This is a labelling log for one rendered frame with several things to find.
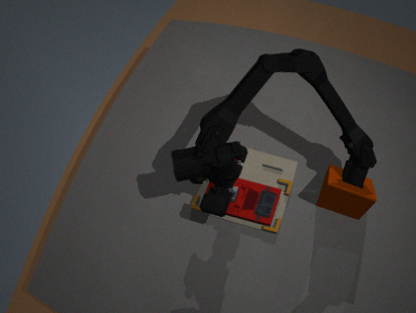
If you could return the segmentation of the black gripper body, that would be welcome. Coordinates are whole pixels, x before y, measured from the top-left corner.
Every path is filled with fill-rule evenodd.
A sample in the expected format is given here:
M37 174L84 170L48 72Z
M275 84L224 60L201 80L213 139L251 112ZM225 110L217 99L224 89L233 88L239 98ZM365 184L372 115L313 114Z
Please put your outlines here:
M248 155L248 149L245 146L242 146L242 150L243 150L244 156L238 157L235 159L241 160L242 163L244 163ZM235 181L239 173L239 170L237 169L237 165L238 165L238 161L235 160L234 170L230 174L225 175L225 176L215 175L210 170L210 167L208 168L207 175L211 175L214 180L214 181L209 180L209 182L214 183L214 187L213 187L214 193L213 195L204 194L201 200L201 203L199 205L202 212L207 213L207 214L214 214L220 217L225 216L230 205L230 201L228 200L228 197L230 194L229 188L233 189Z

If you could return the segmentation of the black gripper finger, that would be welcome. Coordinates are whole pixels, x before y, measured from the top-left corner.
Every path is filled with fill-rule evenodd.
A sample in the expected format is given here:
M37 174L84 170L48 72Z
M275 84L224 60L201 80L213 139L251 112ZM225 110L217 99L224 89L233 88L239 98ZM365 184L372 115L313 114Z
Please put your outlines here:
M240 175L241 175L241 173L242 173L242 170L243 170L243 166L242 165L240 165L240 164L238 164L237 165L237 169L239 170L239 173L238 173L238 176L237 176L237 179L240 177ZM237 179L236 179L236 181L237 181ZM235 181L235 182L236 182Z
M213 193L214 193L213 187L210 187L210 189L209 189L209 191L208 191L208 194L213 195ZM234 194L234 192L230 192L230 194L229 194L228 200L229 200L230 202L231 202L231 200L232 200L233 194Z

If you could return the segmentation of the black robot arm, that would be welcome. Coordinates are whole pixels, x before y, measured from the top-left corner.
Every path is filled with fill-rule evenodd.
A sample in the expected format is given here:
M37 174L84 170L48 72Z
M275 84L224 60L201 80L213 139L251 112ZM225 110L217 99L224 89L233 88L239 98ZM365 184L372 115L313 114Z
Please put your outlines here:
M171 151L176 182L190 180L203 184L208 168L218 176L230 174L235 158L243 157L240 142L226 143L232 135L243 110L276 72L294 72L314 87L341 126L345 148L350 159L343 169L343 181L361 189L369 168L377 163L369 136L358 126L352 114L330 83L320 57L312 51L295 49L287 53L264 53L246 73L225 101L215 106L200 121L196 147Z

